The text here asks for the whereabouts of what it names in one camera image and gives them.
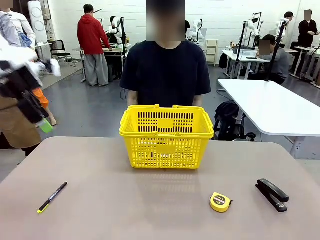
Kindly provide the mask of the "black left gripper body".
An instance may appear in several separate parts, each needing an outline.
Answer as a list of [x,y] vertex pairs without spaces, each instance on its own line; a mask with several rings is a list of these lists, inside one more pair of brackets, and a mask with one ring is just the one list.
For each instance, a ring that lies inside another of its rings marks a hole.
[[29,122],[37,125],[43,125],[49,116],[33,94],[33,90],[40,86],[36,74],[27,64],[15,66],[6,60],[0,62],[0,95],[16,99],[14,106]]

